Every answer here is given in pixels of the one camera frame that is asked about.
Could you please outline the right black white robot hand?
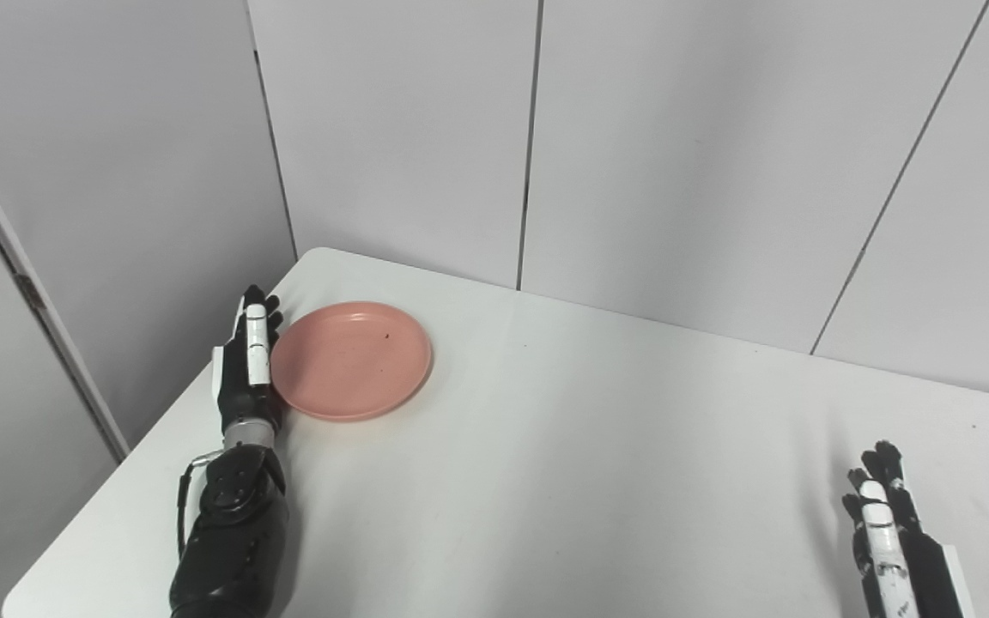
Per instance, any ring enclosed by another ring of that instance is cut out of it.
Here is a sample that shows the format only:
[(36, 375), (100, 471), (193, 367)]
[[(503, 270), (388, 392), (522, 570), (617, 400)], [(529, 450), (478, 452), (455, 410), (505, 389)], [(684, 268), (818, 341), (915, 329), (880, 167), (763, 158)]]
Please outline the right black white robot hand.
[(841, 504), (868, 617), (974, 617), (959, 556), (924, 530), (898, 447), (880, 439), (846, 478)]

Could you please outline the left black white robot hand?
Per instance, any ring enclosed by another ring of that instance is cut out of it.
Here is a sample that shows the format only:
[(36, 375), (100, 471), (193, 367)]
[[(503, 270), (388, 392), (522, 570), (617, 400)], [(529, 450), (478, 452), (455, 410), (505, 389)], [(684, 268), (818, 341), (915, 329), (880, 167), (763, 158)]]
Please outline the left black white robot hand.
[(282, 405), (271, 383), (270, 355), (285, 321), (280, 300), (258, 285), (248, 286), (237, 306), (233, 332), (215, 348), (213, 391), (221, 429), (239, 421), (262, 420), (280, 427)]

